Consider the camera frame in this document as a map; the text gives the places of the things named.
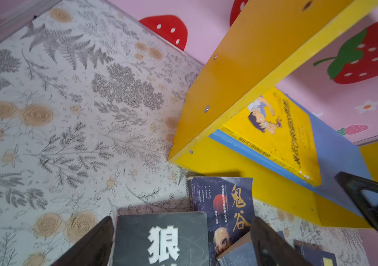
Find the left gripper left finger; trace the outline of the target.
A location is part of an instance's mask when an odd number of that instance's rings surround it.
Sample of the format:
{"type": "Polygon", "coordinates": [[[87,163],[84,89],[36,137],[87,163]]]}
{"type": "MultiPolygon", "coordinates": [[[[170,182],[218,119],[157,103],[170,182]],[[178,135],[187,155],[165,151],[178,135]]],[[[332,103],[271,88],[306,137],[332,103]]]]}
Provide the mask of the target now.
{"type": "Polygon", "coordinates": [[[51,266],[107,266],[113,239],[113,220],[107,216],[51,266]]]}

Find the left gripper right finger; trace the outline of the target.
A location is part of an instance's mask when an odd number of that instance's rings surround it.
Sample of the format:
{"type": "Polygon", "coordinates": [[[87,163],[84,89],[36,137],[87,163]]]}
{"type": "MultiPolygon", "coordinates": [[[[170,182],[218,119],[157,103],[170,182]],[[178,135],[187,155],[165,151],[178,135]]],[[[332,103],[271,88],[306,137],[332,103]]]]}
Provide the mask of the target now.
{"type": "Polygon", "coordinates": [[[258,266],[308,266],[277,232],[259,217],[253,217],[251,239],[258,266]]]}

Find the yellow cartoon cover book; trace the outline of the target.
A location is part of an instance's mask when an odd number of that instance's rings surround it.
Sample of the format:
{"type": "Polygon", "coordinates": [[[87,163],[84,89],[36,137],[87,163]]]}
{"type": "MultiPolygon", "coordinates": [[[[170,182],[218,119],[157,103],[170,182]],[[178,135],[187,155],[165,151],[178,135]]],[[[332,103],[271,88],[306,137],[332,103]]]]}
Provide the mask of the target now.
{"type": "Polygon", "coordinates": [[[321,185],[310,116],[278,89],[256,98],[220,131],[295,181],[321,185]]]}

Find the black wolf cover book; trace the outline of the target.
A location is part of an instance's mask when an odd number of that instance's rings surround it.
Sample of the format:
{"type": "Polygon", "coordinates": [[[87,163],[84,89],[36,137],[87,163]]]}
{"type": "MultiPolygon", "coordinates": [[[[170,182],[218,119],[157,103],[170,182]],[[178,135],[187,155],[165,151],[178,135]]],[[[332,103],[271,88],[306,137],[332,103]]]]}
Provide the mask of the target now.
{"type": "Polygon", "coordinates": [[[117,218],[114,266],[207,266],[207,215],[203,212],[117,218]]]}

